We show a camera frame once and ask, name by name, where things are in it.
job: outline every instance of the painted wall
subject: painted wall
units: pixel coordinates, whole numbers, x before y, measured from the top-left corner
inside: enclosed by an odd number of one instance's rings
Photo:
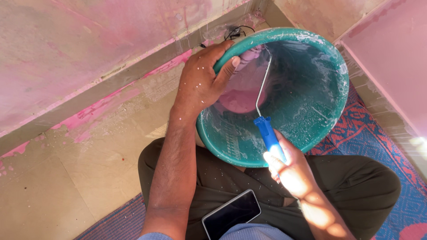
[[[247,0],[0,2],[0,136]]]
[[[343,39],[381,93],[427,136],[427,1],[391,0]]]
[[[294,26],[333,42],[385,0],[273,0]]]

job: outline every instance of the red and blue mat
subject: red and blue mat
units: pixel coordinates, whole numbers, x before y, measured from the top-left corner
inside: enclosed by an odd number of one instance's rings
[[[374,121],[353,85],[345,109],[332,131],[310,155],[362,155],[397,173],[401,195],[375,240],[427,240],[427,185],[406,157]],[[137,239],[145,219],[142,194],[121,206],[76,240]]]

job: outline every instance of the person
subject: person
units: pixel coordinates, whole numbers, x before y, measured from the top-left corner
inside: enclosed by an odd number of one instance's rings
[[[217,76],[212,68],[232,44],[209,46],[188,59],[166,137],[140,155],[147,212],[139,239],[207,239],[202,217],[247,189],[254,191],[261,215],[235,225],[222,240],[372,238],[401,190],[396,174],[381,163],[363,156],[305,156],[279,131],[288,161],[266,152],[269,168],[237,168],[196,146],[198,114],[218,100],[239,65],[235,56]]]

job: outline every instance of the black phone screen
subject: black phone screen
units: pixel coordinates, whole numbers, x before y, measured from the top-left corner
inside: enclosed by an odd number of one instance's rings
[[[206,231],[211,240],[218,240],[226,231],[239,223],[246,223],[261,213],[254,192],[238,196],[204,220]]]

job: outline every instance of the paint roller handle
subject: paint roller handle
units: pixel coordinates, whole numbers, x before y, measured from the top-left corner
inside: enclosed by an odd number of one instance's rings
[[[260,130],[267,150],[271,152],[273,156],[280,159],[283,163],[286,163],[286,157],[283,154],[283,149],[280,146],[279,141],[277,140],[276,134],[274,134],[270,121],[271,117],[264,118],[263,116],[261,116],[255,119],[254,123]]]

